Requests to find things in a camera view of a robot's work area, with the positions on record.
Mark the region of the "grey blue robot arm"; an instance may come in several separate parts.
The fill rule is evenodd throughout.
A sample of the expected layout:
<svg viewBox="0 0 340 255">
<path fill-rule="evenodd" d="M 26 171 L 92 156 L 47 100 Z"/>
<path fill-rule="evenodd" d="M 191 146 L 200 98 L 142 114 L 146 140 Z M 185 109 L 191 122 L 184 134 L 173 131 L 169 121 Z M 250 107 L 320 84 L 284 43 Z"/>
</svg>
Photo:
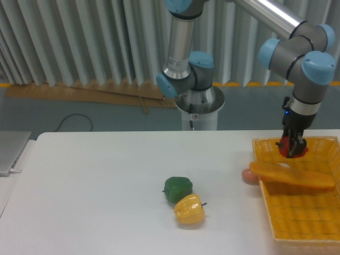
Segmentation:
<svg viewBox="0 0 340 255">
<path fill-rule="evenodd" d="M 215 130 L 225 97 L 213 85 L 213 57 L 191 51 L 194 21 L 203 13 L 204 1 L 166 1 L 172 16 L 168 56 L 156 82 L 167 98 L 175 99 L 182 112 L 184 130 Z M 236 1 L 251 16 L 264 23 L 277 38 L 260 48 L 259 62 L 293 83 L 293 93 L 282 108 L 283 134 L 276 143 L 280 154 L 298 158 L 307 152 L 303 137 L 319 110 L 334 78 L 336 60 L 327 53 L 335 43 L 333 29 L 311 25 L 284 5 L 271 1 Z"/>
</svg>

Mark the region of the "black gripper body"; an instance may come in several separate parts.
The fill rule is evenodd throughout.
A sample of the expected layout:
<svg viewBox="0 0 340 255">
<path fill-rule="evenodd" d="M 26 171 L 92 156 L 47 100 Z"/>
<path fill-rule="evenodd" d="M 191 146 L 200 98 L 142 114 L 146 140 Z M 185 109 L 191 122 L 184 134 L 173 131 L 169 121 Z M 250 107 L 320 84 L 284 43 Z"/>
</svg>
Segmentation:
<svg viewBox="0 0 340 255">
<path fill-rule="evenodd" d="M 285 97 L 282 109 L 284 132 L 303 132 L 309 128 L 318 112 L 318 104 L 307 104 L 295 97 Z"/>
</svg>

